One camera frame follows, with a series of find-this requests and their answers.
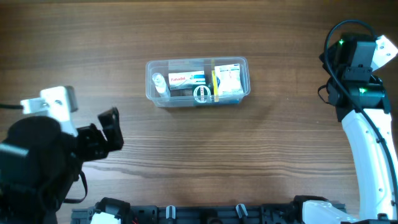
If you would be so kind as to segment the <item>white spray bottle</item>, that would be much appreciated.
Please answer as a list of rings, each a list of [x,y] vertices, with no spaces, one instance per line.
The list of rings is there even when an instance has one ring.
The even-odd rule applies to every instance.
[[[154,73],[152,76],[152,81],[154,82],[155,89],[161,98],[169,100],[170,90],[167,86],[164,76],[161,73]]]

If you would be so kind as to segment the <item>white Panadol box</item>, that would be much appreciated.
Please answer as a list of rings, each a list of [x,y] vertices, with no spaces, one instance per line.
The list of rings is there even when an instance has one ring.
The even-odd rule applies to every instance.
[[[182,90],[194,85],[206,83],[204,71],[179,72],[169,74],[169,85],[171,90]]]

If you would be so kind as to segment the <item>green Zam-Buk ointment box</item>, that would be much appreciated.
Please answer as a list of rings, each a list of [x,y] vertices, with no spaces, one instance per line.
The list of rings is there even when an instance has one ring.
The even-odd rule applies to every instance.
[[[211,103],[211,86],[196,85],[192,89],[193,102],[195,105],[205,105]]]

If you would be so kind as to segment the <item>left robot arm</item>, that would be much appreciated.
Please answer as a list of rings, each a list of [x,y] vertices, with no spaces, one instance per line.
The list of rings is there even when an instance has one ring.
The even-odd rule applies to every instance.
[[[1,142],[1,223],[56,223],[72,185],[88,184],[83,164],[107,158],[123,148],[116,107],[98,115],[102,126],[78,128],[72,135],[49,116],[30,116],[14,123]]]

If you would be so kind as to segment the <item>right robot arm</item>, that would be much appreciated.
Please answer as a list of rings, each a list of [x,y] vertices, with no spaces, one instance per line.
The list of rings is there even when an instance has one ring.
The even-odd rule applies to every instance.
[[[360,196],[359,217],[338,210],[325,199],[300,203],[302,223],[397,223],[397,155],[391,134],[391,105],[382,80],[373,75],[396,56],[385,36],[343,33],[320,55],[333,72],[324,86],[328,104],[353,155]]]

